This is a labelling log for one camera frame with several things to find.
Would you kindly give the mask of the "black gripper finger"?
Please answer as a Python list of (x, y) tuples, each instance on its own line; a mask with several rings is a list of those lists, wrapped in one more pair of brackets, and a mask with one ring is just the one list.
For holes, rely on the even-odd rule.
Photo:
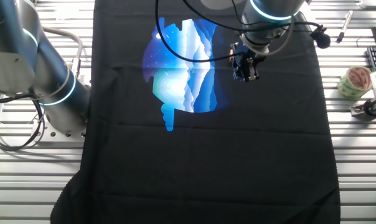
[(235, 69), (233, 71), (233, 79), (236, 80), (236, 81), (245, 82), (246, 81), (246, 76), (245, 76), (244, 73), (242, 73), (241, 70)]
[(251, 81), (258, 80), (259, 78), (260, 76), (259, 74), (257, 74), (255, 69), (248, 69), (246, 77), (245, 77), (245, 81), (251, 82)]

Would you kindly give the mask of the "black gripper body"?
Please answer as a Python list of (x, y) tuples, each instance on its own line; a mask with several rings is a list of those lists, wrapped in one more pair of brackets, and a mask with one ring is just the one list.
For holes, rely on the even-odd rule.
[(232, 43), (231, 51), (232, 54), (240, 53), (231, 59), (235, 73), (257, 73), (257, 65), (265, 60), (264, 56), (252, 52), (243, 42)]

